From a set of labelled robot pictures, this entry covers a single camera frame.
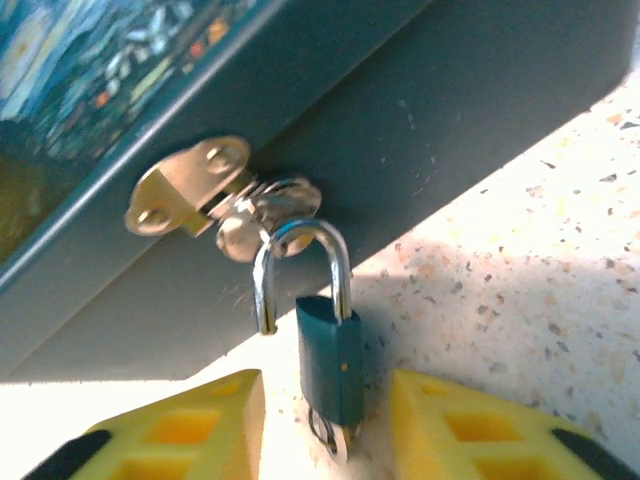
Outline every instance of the padlock body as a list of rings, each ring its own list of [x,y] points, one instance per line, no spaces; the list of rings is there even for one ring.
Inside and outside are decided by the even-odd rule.
[[[340,324],[331,299],[296,300],[300,346],[300,384],[311,408],[336,425],[364,419],[362,323],[353,312]]]

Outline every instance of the hole in yellow block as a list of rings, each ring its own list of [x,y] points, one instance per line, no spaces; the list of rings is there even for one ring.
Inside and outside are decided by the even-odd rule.
[[[150,443],[203,443],[215,427],[218,414],[211,411],[177,411],[163,416],[145,440]]]
[[[209,393],[214,397],[226,397],[229,395],[235,395],[238,393],[239,389],[240,384],[238,382],[230,382],[218,387],[213,387]]]
[[[422,391],[427,395],[446,395],[447,389],[440,386],[434,385],[432,383],[425,383],[422,385]]]
[[[493,413],[458,413],[445,415],[456,438],[461,442],[515,442],[520,434],[505,417]]]
[[[562,480],[539,458],[483,458],[475,460],[485,480]]]
[[[130,458],[111,480],[182,480],[192,463],[193,458],[187,456]]]

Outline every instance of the black rubber edge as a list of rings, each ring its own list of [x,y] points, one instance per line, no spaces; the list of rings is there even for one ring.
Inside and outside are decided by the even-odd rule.
[[[69,480],[111,440],[111,432],[96,430],[68,441],[23,480]]]
[[[562,428],[556,428],[551,433],[603,479],[640,480],[640,475],[596,441]]]

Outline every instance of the lock mechanism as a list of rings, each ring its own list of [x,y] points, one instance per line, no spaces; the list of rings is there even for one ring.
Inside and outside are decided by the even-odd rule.
[[[127,228],[143,236],[182,228],[195,238],[216,225],[218,248],[233,260],[252,262],[273,230],[292,218],[312,218],[322,193],[299,176],[260,181],[246,169],[250,156],[245,140],[226,136],[160,160],[133,190]],[[295,255],[312,240],[298,237],[282,254]]]

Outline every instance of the metal box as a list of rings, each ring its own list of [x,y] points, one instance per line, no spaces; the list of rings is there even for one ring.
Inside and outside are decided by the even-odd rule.
[[[321,187],[357,264],[616,86],[639,2],[35,5],[0,5],[11,382],[183,378],[255,332],[249,267],[209,233],[125,228],[160,158],[244,137],[254,171]],[[327,283],[320,250],[281,263],[282,309]]]

